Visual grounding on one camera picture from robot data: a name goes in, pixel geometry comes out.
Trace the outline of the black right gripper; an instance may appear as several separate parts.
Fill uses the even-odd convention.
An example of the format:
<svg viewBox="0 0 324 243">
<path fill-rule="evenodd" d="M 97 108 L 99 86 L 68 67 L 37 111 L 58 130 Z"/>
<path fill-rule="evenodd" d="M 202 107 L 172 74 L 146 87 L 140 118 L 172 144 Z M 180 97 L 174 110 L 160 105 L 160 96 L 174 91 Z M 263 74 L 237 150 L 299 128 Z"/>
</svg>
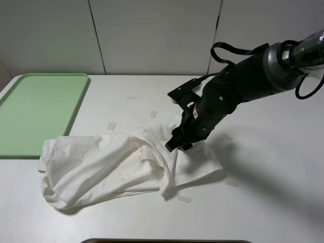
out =
<svg viewBox="0 0 324 243">
<path fill-rule="evenodd" d="M 177 148 L 189 150 L 194 143 L 205 140 L 226 115 L 208 111 L 196 102 L 183 112 L 179 126 L 173 129 L 171 139 L 165 144 L 166 149 L 169 152 Z"/>
</svg>

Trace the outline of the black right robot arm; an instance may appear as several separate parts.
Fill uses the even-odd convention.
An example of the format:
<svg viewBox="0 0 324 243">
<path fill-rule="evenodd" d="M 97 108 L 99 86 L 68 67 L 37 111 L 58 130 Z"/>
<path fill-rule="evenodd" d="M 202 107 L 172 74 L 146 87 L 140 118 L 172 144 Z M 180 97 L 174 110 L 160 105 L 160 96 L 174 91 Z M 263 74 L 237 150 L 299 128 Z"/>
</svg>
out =
<svg viewBox="0 0 324 243">
<path fill-rule="evenodd" d="M 234 63 L 221 59 L 214 50 L 214 60 L 225 67 L 218 73 L 193 78 L 169 92 L 169 97 L 183 112 L 180 125 L 172 130 L 166 143 L 168 151 L 189 150 L 205 140 L 215 126 L 233 113 L 241 103 L 250 102 L 289 90 L 299 94 L 304 79 L 323 69 L 323 31 L 304 40 L 286 40 L 273 45 L 263 44 L 253 50 L 235 48 L 227 43 L 214 43 L 246 58 Z"/>
</svg>

